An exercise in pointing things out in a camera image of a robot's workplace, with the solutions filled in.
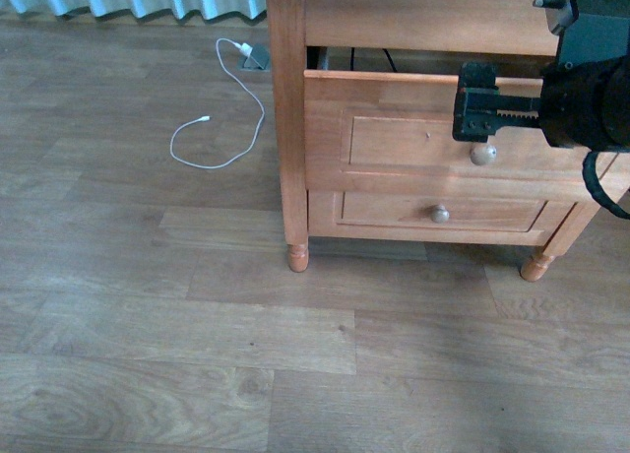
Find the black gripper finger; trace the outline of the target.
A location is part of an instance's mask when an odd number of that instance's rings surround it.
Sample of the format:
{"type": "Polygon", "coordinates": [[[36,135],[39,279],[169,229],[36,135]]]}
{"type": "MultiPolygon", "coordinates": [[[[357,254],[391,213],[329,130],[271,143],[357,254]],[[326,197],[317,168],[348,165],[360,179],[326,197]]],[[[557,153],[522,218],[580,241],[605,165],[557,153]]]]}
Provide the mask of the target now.
{"type": "Polygon", "coordinates": [[[496,67],[467,62],[460,69],[454,102],[452,136],[458,142],[486,143],[503,127],[539,127],[539,97],[501,95],[496,67]]]}

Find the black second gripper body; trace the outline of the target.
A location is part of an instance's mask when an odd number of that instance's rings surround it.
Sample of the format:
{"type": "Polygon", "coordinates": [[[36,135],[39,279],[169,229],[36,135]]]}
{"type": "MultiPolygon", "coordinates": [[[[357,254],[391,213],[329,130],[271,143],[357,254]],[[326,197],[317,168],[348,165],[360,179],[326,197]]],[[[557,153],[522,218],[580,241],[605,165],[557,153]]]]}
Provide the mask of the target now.
{"type": "Polygon", "coordinates": [[[629,0],[535,0],[558,36],[538,119],[552,147],[629,150],[629,0]]]}

